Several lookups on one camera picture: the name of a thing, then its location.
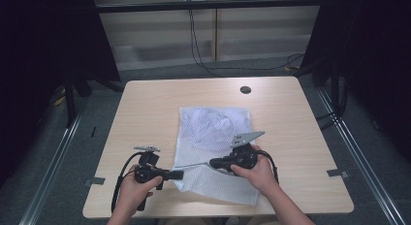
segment wall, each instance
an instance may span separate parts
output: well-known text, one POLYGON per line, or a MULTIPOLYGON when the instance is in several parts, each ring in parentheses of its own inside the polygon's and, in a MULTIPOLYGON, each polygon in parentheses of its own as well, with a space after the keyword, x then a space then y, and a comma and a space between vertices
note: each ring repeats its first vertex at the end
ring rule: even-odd
MULTIPOLYGON (((179 1, 95 0, 97 5, 179 1)), ((201 58, 210 62, 305 52, 318 9, 193 11, 201 58)), ((188 11, 101 14, 101 19, 120 71, 194 63, 188 11)))

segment black cable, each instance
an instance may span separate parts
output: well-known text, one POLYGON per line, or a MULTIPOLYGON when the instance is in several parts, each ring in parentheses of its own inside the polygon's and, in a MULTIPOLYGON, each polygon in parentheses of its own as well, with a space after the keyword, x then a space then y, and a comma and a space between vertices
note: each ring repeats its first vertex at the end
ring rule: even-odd
POLYGON ((276 67, 271 67, 271 68, 239 68, 239 67, 230 67, 230 68, 226 68, 226 67, 214 67, 214 68, 210 68, 207 67, 205 65, 205 63, 203 62, 201 55, 200 55, 200 51, 199 51, 199 46, 197 43, 197 35, 196 35, 196 29, 195 29, 195 25, 194 25, 194 17, 193 17, 193 11, 189 10, 189 15, 190 15, 190 29, 191 29, 191 53, 193 55, 193 59, 196 62, 196 64, 205 69, 206 71, 208 71, 210 74, 216 76, 216 77, 220 77, 220 78, 224 78, 224 76, 221 75, 217 75, 215 73, 212 73, 210 70, 251 70, 251 71, 269 71, 269 70, 275 70, 278 68, 283 68, 283 67, 287 67, 290 66, 290 63, 297 61, 300 57, 304 56, 303 53, 295 53, 295 54, 291 54, 290 56, 288 56, 287 58, 287 63, 276 66, 276 67), (197 58, 194 54, 194 46, 196 47, 197 50, 197 54, 199 56, 199 60, 200 62, 197 61, 197 58), (298 55, 298 57, 294 58, 293 60, 290 61, 290 58, 292 56, 296 56, 298 55))
POLYGON ((346 80, 344 80, 343 93, 342 93, 341 101, 339 102, 339 107, 333 112, 330 112, 325 115, 317 116, 315 118, 316 120, 321 120, 328 116, 333 116, 331 121, 327 122, 322 127, 320 127, 321 130, 324 130, 330 127, 333 123, 339 121, 342 118, 342 115, 344 114, 347 108, 347 99, 348 99, 348 83, 346 80))
POLYGON ((272 165, 272 172, 274 173, 274 178, 275 178, 275 180, 277 181, 277 183, 279 183, 279 181, 278 181, 277 167, 275 166, 274 160, 272 160, 272 157, 271 157, 266 151, 263 151, 263 150, 256 150, 256 152, 257 152, 257 154, 261 154, 261 155, 267 157, 267 159, 269 160, 269 162, 270 162, 271 165, 272 165))
POLYGON ((327 57, 320 56, 318 59, 313 61, 312 63, 301 67, 298 71, 292 74, 293 77, 299 78, 303 75, 310 74, 315 68, 323 64, 327 60, 327 57))
POLYGON ((126 171, 127 166, 130 164, 130 161, 131 161, 134 157, 136 157, 137 155, 141 155, 141 154, 143 154, 143 152, 134 153, 132 156, 130 156, 130 158, 128 158, 128 160, 127 160, 126 163, 124 164, 123 169, 121 170, 121 173, 120 173, 120 175, 119 175, 118 178, 117 178, 117 183, 115 184, 114 193, 112 194, 111 212, 114 212, 115 204, 117 203, 118 191, 120 190, 120 186, 121 186, 121 183, 123 182, 123 179, 124 179, 127 175, 129 175, 129 174, 131 174, 131 173, 134 172, 134 171, 130 171, 130 172, 128 172, 125 176, 123 176, 124 172, 126 171))

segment forearm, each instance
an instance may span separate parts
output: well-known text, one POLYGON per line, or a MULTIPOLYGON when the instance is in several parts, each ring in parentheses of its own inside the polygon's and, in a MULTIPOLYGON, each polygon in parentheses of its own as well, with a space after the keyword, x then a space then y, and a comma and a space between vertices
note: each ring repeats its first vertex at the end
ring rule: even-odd
POLYGON ((263 195, 269 199, 281 224, 314 224, 278 184, 273 184, 263 195))
POLYGON ((130 211, 130 207, 123 205, 117 205, 114 212, 111 215, 108 225, 126 225, 130 223, 133 213, 130 211))

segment silver metal bar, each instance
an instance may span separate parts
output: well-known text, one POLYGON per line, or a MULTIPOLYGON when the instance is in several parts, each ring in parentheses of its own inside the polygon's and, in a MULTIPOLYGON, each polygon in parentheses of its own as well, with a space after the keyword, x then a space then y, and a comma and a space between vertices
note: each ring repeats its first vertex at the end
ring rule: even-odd
POLYGON ((45 205, 48 193, 52 187, 52 183, 58 173, 61 162, 63 161, 64 156, 66 155, 66 152, 70 147, 70 143, 73 139, 73 136, 76 134, 76 130, 79 126, 79 121, 84 111, 85 104, 86 103, 84 102, 72 126, 66 128, 63 138, 50 162, 50 165, 48 166, 48 169, 45 173, 45 176, 42 179, 42 182, 40 183, 40 186, 37 189, 36 194, 34 195, 33 199, 31 200, 29 206, 27 207, 24 215, 20 220, 20 225, 36 224, 40 212, 42 211, 43 206, 45 205))
POLYGON ((192 167, 198 167, 198 166, 207 166, 209 169, 211 169, 214 172, 218 172, 220 174, 228 175, 228 176, 231 176, 231 177, 234 176, 234 174, 228 173, 227 171, 212 168, 211 165, 209 165, 209 163, 207 163, 207 162, 198 163, 198 164, 191 164, 191 165, 173 166, 173 169, 185 169, 185 168, 192 168, 192 167))
MULTIPOLYGON (((332 101, 328 93, 324 89, 319 89, 318 93, 322 99, 324 105, 326 106, 329 113, 332 112, 332 101)), ((384 185, 381 183, 378 176, 374 173, 371 166, 369 165, 367 159, 365 158, 363 152, 361 151, 360 146, 354 139, 350 130, 346 126, 342 118, 336 119, 335 114, 331 114, 331 117, 335 120, 335 127, 337 128, 341 138, 346 143, 348 149, 353 155, 354 160, 359 166, 360 171, 362 172, 365 181, 367 182, 369 188, 374 194, 378 204, 380 205, 383 212, 386 214, 390 224, 406 224, 402 218, 398 208, 395 205, 390 194, 385 189, 384 185)))
POLYGON ((54 12, 99 14, 152 12, 175 10, 206 10, 206 9, 240 9, 266 7, 296 7, 296 6, 335 6, 351 3, 352 0, 233 0, 233 1, 195 1, 195 2, 166 2, 151 4, 106 4, 96 7, 50 8, 54 12))

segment table top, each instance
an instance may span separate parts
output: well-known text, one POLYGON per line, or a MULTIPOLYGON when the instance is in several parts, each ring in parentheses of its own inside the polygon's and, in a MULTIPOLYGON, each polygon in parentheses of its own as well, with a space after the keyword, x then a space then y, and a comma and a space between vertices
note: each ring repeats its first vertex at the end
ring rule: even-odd
MULTIPOLYGON (((182 107, 245 107, 251 112, 253 131, 265 135, 256 144, 268 152, 278 168, 280 186, 304 213, 347 213, 354 209, 330 150, 300 84, 292 77, 191 80, 136 80, 127 83, 115 115, 93 184, 83 208, 88 218, 111 216, 117 177, 135 145, 161 148, 156 166, 174 163, 182 107), (251 88, 244 94, 243 86, 251 88)), ((138 157, 130 164, 137 164, 138 157)), ((260 196, 257 206, 245 206, 180 192, 171 180, 163 190, 153 189, 145 210, 136 217, 231 216, 274 214, 260 196)))

